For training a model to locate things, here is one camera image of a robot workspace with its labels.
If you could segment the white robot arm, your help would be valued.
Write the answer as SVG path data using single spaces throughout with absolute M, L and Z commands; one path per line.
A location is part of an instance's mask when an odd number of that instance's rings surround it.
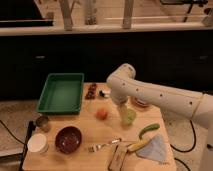
M 127 97 L 135 97 L 185 116 L 208 130 L 199 171 L 213 171 L 213 95 L 202 92 L 145 83 L 135 79 L 136 71 L 128 63 L 119 66 L 107 80 L 110 97 L 117 105 L 125 104 Z

